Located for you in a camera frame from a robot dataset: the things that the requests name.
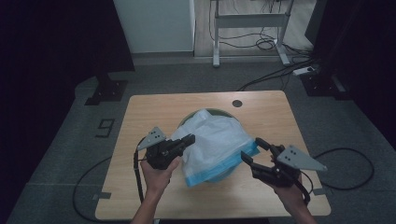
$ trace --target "finger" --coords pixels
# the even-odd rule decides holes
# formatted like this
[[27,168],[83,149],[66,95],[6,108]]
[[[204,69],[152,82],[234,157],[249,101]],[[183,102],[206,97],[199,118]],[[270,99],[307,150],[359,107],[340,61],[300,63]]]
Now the finger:
[[180,163],[180,161],[181,161],[180,157],[174,158],[166,170],[173,172],[178,167],[178,164]]

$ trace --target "black metal base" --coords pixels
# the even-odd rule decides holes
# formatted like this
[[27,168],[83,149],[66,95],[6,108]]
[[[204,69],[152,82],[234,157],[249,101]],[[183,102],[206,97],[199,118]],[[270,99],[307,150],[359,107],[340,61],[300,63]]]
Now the black metal base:
[[85,105],[99,105],[101,102],[119,102],[128,84],[126,80],[111,80],[99,83],[93,97],[88,98]]
[[337,100],[350,99],[347,92],[340,90],[332,78],[320,75],[301,75],[300,79],[308,96],[332,96]]

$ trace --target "power strip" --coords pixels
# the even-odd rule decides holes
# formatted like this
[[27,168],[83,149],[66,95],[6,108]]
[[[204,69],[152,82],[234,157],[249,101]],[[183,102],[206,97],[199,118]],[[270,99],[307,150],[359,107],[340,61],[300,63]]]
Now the power strip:
[[309,66],[309,67],[305,67],[305,68],[300,68],[300,69],[296,69],[293,71],[293,74],[295,76],[300,76],[300,75],[314,75],[316,73],[316,70]]

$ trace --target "metal frame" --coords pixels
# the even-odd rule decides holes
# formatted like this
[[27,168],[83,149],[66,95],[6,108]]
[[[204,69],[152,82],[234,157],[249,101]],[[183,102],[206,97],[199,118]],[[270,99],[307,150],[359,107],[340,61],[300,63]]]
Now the metal frame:
[[289,65],[290,61],[286,55],[283,38],[285,37],[286,28],[288,27],[291,8],[294,0],[290,0],[288,9],[285,14],[249,14],[249,15],[220,15],[219,0],[216,1],[215,11],[215,40],[213,44],[213,66],[219,67],[219,29],[221,28],[247,28],[247,27],[280,27],[278,39],[274,40],[277,53],[284,65]]

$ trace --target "person's left hand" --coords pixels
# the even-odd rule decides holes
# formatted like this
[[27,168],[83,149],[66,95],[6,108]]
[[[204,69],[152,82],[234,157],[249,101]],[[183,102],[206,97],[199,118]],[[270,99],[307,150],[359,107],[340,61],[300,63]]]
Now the person's left hand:
[[180,164],[180,160],[180,157],[174,158],[166,170],[153,169],[147,161],[141,161],[140,166],[142,167],[147,186],[146,194],[152,193],[153,195],[161,196],[169,184],[172,172]]

